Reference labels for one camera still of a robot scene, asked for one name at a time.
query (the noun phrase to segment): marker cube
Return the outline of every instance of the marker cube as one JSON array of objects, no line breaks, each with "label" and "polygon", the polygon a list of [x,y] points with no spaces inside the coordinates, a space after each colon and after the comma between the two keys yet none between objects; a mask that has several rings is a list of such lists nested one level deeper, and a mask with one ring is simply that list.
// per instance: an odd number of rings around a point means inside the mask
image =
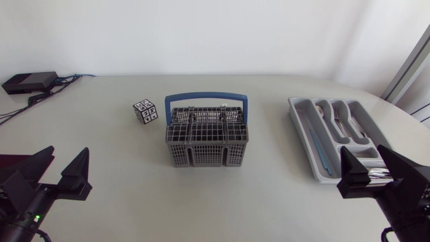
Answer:
[{"label": "marker cube", "polygon": [[134,104],[133,108],[137,118],[144,124],[148,124],[159,117],[157,114],[157,109],[155,109],[155,105],[147,99]]}]

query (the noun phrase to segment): router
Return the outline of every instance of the router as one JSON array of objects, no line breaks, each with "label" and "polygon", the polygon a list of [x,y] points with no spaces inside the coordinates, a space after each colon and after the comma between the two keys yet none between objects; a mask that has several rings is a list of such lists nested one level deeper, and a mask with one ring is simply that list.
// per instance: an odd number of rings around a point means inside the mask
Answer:
[{"label": "router", "polygon": [[2,84],[7,94],[49,92],[55,86],[58,75],[55,71],[17,74]]}]

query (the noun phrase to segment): black electronic device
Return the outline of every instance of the black electronic device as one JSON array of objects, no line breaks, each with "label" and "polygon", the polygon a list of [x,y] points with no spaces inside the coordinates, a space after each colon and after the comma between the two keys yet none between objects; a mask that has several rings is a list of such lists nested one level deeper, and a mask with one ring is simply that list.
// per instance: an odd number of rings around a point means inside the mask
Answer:
[{"label": "black electronic device", "polygon": [[380,145],[381,154],[393,181],[371,184],[368,170],[348,151],[341,148],[342,180],[337,187],[343,198],[374,198],[399,241],[430,241],[430,167]]},{"label": "black electronic device", "polygon": [[86,200],[89,150],[83,149],[61,172],[58,184],[39,184],[51,164],[54,147],[34,155],[0,155],[0,242],[28,242],[37,233],[49,241],[39,226],[56,199]]},{"label": "black electronic device", "polygon": [[58,75],[55,71],[41,73],[23,73],[14,75],[2,87],[7,94],[31,93],[32,91],[49,92],[55,86]]}]

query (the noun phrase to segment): white wall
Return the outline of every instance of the white wall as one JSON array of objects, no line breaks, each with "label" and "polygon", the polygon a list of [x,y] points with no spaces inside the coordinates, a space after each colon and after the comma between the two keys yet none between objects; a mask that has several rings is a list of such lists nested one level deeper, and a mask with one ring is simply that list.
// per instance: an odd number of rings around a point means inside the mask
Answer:
[{"label": "white wall", "polygon": [[380,95],[428,0],[2,0],[0,82],[60,75],[295,74]]}]

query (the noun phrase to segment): white table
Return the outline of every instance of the white table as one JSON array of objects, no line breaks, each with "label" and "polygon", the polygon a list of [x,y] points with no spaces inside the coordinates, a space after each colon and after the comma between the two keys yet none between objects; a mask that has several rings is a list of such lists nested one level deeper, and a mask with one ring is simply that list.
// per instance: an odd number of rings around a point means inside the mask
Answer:
[{"label": "white table", "polygon": [[[248,95],[242,167],[172,166],[164,98],[190,91]],[[0,112],[24,107],[30,95],[0,91]],[[395,151],[430,165],[429,129],[395,106],[330,81],[263,75],[84,77],[0,126],[0,153],[53,145],[41,182],[56,184],[89,147],[93,189],[85,202],[55,202],[40,227],[53,241],[379,241],[389,224],[376,201],[344,200],[313,178],[288,114],[293,96],[359,100]],[[159,114],[147,125],[132,109],[145,98]]]}]

